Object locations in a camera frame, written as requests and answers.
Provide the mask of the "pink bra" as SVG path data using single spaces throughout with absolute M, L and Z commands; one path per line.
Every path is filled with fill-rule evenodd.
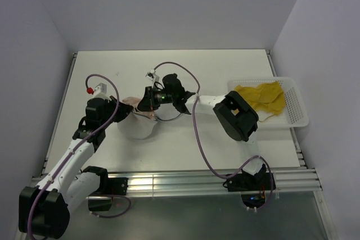
M 150 120 L 156 120 L 156 115 L 153 111 L 151 112 L 143 112 L 143 111 L 140 111 L 137 107 L 138 107 L 138 104 L 140 103 L 141 99 L 140 98 L 137 98 L 137 97 L 127 97 L 125 99 L 122 100 L 123 103 L 127 104 L 127 105 L 131 105 L 133 107 L 133 113 L 135 115 L 138 115 L 138 116 L 144 116 Z

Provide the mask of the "white mesh laundry bag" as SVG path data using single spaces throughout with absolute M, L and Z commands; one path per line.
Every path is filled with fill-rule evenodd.
M 131 112 L 127 118 L 117 123 L 118 130 L 128 139 L 146 139 L 151 136 L 158 123 L 173 121 L 181 116 L 171 104 L 163 105 L 153 112 L 156 115 L 155 121 Z

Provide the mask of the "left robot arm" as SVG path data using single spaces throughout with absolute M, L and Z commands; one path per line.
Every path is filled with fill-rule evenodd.
M 104 141 L 106 128 L 125 120 L 132 111 L 131 105 L 113 96 L 88 100 L 65 154 L 40 182 L 20 192 L 19 231 L 30 239 L 59 239 L 71 213 L 86 197 L 110 190 L 105 168 L 83 165 Z

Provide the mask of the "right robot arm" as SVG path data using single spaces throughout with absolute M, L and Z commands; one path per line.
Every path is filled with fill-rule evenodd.
M 219 178 L 229 179 L 239 172 L 245 173 L 244 185 L 256 189 L 263 182 L 266 173 L 266 162 L 259 155 L 257 129 L 259 116 L 254 109 L 232 90 L 222 96 L 204 96 L 199 92 L 185 90 L 177 74 L 163 77 L 163 87 L 159 89 L 157 82 L 145 88 L 145 93 L 137 106 L 141 112 L 157 110 L 163 104 L 171 104 L 181 114 L 192 116 L 193 129 L 197 145 L 210 171 Z M 226 134 L 241 148 L 241 157 L 245 162 L 237 171 L 229 176 L 218 174 L 210 165 L 200 142 L 196 115 L 206 114 L 217 117 Z

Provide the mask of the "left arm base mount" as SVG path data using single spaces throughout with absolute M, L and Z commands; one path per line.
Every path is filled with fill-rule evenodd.
M 127 188 L 128 178 L 108 178 L 104 188 L 100 188 L 88 196 L 87 204 L 89 211 L 109 211 L 115 201 L 115 198 L 111 197 L 111 195 L 125 196 Z

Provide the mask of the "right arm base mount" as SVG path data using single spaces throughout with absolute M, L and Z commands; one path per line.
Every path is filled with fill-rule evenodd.
M 241 196 L 242 202 L 249 208 L 261 207 L 266 202 L 266 191 L 276 187 L 273 174 L 265 173 L 257 179 L 255 176 L 241 173 L 223 182 L 222 186 L 228 192 L 253 192 Z

